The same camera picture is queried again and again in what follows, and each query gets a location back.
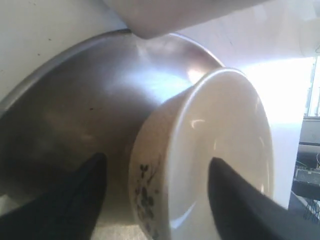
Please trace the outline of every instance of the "bowl rim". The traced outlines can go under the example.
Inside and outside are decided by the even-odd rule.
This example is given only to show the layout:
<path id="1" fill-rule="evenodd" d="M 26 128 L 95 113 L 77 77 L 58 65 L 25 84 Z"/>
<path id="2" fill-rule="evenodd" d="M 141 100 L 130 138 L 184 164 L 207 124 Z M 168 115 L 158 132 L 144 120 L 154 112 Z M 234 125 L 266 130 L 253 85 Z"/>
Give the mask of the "bowl rim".
<path id="1" fill-rule="evenodd" d="M 198 91 L 208 82 L 211 81 L 211 79 L 214 76 L 223 74 L 223 73 L 236 73 L 238 75 L 241 75 L 242 77 L 247 79 L 247 82 L 251 85 L 251 87 L 256 91 L 256 94 L 259 96 L 256 88 L 253 86 L 253 84 L 248 80 L 247 76 L 240 70 L 232 68 L 232 67 L 219 67 L 211 72 L 208 72 L 207 74 L 205 74 L 197 83 L 195 83 L 195 85 L 193 86 L 193 88 L 191 89 L 191 91 L 189 91 L 184 100 L 182 101 L 178 112 L 176 113 L 175 119 L 172 123 L 171 126 L 171 130 L 170 130 L 170 135 L 169 135 L 169 139 L 167 141 L 167 145 L 166 145 L 166 149 L 165 149 L 165 153 L 164 153 L 164 166 L 163 166 L 163 174 L 162 174 L 162 192 L 163 193 L 167 193 L 167 194 L 163 194 L 161 196 L 161 201 L 162 201 L 162 206 L 164 206 L 164 210 L 166 212 L 163 212 L 164 214 L 164 220 L 167 221 L 168 223 L 170 222 L 169 219 L 169 201 L 168 201 L 168 196 L 169 196 L 169 191 L 168 191 L 168 186 L 169 186 L 169 165 L 168 165 L 168 159 L 170 158 L 170 154 L 173 151 L 173 146 L 174 146 L 174 142 L 176 141 L 176 136 L 179 129 L 179 126 L 181 126 L 182 122 L 184 121 L 186 112 L 188 111 L 188 107 L 190 106 L 190 104 L 192 103 L 192 101 L 194 100 L 195 96 L 198 94 Z M 270 129 L 270 124 L 267 118 L 267 114 L 265 112 L 265 108 L 262 104 L 264 113 L 265 113 L 265 119 L 266 119 L 266 123 L 268 124 L 268 129 L 267 129 L 267 137 L 270 140 L 270 151 L 271 151 L 271 162 L 272 162 L 272 176 L 274 175 L 274 148 L 273 148 L 273 143 L 272 143 L 272 135 L 271 135 L 271 129 Z M 274 187 L 271 189 L 271 196 L 274 196 L 274 192 L 275 189 Z M 171 240 L 171 235 L 170 235 L 170 224 L 166 224 L 166 227 L 163 229 L 165 230 L 165 236 L 167 237 L 166 239 Z"/>

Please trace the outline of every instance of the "white countertop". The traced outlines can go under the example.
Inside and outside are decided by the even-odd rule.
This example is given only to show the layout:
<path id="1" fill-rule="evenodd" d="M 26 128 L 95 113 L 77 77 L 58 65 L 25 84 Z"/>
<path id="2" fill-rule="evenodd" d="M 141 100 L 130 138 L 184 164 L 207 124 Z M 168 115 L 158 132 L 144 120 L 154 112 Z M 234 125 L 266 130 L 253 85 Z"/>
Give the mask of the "white countertop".
<path id="1" fill-rule="evenodd" d="M 289 203 L 312 59 L 279 59 L 302 55 L 297 24 L 306 20 L 309 10 L 298 1 L 274 0 L 181 31 L 226 66 L 240 68 L 256 87 L 271 127 L 274 200 L 284 207 Z M 101 0 L 0 1 L 0 100 L 61 51 L 124 27 Z"/>

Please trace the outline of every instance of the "metal bowl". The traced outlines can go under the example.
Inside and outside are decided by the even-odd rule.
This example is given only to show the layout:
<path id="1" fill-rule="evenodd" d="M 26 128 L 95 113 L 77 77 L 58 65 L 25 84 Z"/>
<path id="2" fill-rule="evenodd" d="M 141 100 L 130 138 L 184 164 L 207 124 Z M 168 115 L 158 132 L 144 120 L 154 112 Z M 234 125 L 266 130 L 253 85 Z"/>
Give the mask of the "metal bowl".
<path id="1" fill-rule="evenodd" d="M 103 152 L 108 189 L 98 225 L 130 224 L 128 163 L 141 125 L 165 100 L 221 66 L 184 36 L 143 40 L 129 30 L 59 54 L 0 103 L 0 193 L 22 205 Z"/>

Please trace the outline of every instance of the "floral pattern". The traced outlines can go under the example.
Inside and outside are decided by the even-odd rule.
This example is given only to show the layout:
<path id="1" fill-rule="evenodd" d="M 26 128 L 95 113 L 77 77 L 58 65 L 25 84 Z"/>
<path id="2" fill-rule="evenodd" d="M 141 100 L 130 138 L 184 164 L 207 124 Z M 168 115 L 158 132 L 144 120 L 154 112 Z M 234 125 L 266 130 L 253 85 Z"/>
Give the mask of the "floral pattern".
<path id="1" fill-rule="evenodd" d="M 157 165 L 141 164 L 139 166 L 139 178 L 134 190 L 134 204 L 136 205 L 137 216 L 148 234 L 154 239 L 159 239 L 159 231 L 155 224 L 155 195 L 159 194 L 158 189 L 151 190 L 151 183 L 157 174 L 161 156 L 159 155 Z"/>

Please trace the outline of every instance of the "ceramic cup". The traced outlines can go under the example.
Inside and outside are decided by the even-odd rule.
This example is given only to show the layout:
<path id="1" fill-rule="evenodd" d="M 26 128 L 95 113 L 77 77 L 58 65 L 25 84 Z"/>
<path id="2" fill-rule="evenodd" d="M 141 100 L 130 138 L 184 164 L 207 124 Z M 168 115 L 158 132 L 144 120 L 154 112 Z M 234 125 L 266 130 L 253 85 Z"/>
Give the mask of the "ceramic cup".
<path id="1" fill-rule="evenodd" d="M 273 197 L 268 120 L 255 88 L 235 69 L 205 75 L 140 129 L 128 185 L 134 217 L 148 238 L 219 239 L 208 200 L 213 157 Z"/>

